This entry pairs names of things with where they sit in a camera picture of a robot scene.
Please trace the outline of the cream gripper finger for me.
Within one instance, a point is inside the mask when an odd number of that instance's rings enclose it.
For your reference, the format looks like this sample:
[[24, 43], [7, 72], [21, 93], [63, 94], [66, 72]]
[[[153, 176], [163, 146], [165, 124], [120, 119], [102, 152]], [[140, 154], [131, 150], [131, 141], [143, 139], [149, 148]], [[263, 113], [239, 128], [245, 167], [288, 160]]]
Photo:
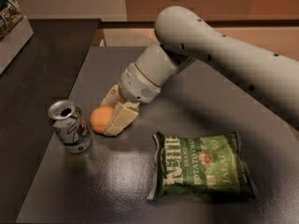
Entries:
[[111, 120], [104, 130], [105, 136], [117, 136], [128, 127], [139, 114], [139, 103], [117, 102]]
[[115, 84], [107, 93], [106, 97], [101, 102], [100, 106], [111, 106], [114, 107], [117, 102], [125, 103], [126, 100], [120, 93], [120, 86]]

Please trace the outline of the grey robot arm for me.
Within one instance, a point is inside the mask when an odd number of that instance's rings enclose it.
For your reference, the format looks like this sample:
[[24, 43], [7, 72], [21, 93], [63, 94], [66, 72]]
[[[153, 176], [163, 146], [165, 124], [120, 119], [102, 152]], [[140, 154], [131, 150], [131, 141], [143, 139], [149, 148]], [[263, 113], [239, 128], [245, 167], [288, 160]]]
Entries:
[[157, 41], [122, 72], [102, 104], [114, 109], [104, 135], [116, 136], [138, 116], [163, 84], [196, 59], [209, 64], [293, 128], [299, 127], [299, 62], [223, 35], [185, 7], [156, 18]]

